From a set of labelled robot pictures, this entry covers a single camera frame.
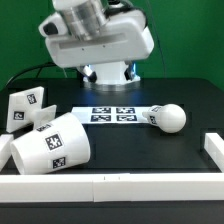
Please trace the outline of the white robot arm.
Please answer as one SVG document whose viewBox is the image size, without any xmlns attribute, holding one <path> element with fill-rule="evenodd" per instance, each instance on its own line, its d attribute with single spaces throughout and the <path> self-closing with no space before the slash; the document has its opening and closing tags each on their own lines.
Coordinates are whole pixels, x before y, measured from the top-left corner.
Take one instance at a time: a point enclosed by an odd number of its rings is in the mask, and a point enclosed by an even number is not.
<svg viewBox="0 0 224 224">
<path fill-rule="evenodd" d="M 140 84 L 135 62 L 154 41 L 143 10 L 128 0 L 52 0 L 39 32 L 53 62 L 75 68 L 87 88 L 122 91 Z"/>
</svg>

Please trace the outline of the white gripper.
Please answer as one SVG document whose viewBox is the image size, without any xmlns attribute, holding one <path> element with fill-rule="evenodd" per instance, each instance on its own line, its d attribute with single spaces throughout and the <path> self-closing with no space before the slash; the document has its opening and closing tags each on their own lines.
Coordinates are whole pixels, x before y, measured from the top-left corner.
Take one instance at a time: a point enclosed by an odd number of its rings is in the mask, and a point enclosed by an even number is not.
<svg viewBox="0 0 224 224">
<path fill-rule="evenodd" d="M 78 71 L 89 82 L 96 82 L 97 75 L 88 65 L 120 61 L 129 61 L 124 75 L 132 81 L 135 77 L 132 61 L 146 59 L 154 48 L 145 15 L 140 10 L 111 16 L 100 29 L 100 35 L 91 40 L 78 40 L 70 35 L 58 13 L 45 19 L 38 29 L 53 62 L 61 68 L 80 66 Z"/>
</svg>

